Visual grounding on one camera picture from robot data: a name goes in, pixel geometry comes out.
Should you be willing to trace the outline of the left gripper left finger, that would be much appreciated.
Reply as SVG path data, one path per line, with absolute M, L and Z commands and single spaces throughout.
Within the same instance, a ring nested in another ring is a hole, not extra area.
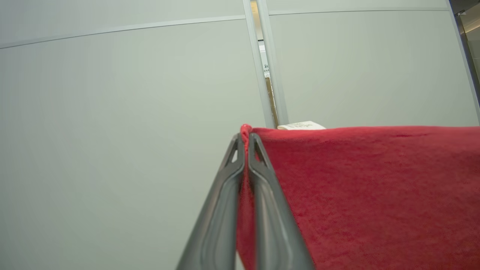
M 178 270 L 234 270 L 245 144 L 233 136 L 177 265 Z

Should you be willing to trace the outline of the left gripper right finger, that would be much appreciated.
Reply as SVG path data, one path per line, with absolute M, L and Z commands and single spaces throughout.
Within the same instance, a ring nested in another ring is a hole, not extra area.
M 254 194 L 256 268 L 314 270 L 264 144 L 257 133 L 251 133 L 249 140 L 247 163 Z

